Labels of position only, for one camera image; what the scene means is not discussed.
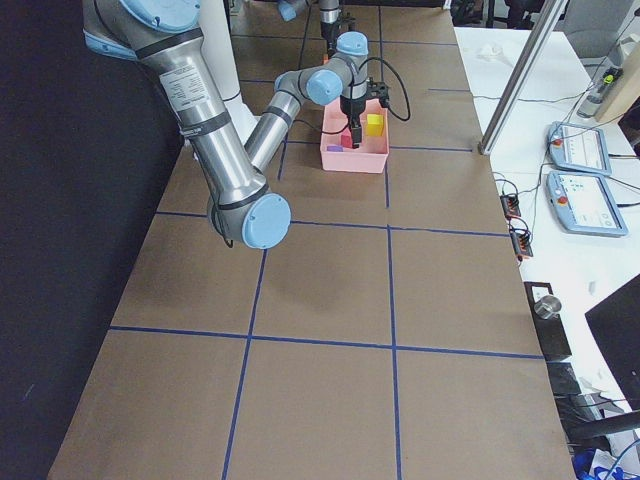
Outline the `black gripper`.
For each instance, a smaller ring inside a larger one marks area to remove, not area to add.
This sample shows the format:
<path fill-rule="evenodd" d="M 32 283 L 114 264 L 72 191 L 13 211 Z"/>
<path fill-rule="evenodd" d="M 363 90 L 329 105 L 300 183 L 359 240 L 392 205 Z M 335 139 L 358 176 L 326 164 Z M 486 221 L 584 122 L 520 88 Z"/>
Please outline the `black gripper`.
<path fill-rule="evenodd" d="M 348 121 L 352 149 L 359 148 L 362 143 L 363 134 L 360 116 L 366 109 L 366 102 L 367 98 L 365 95 L 359 98 L 340 97 L 340 109 Z"/>
<path fill-rule="evenodd" d="M 335 45 L 340 32 L 339 23 L 338 22 L 334 22 L 334 23 L 321 22 L 320 28 L 321 28 L 322 38 L 325 40 L 326 44 Z"/>

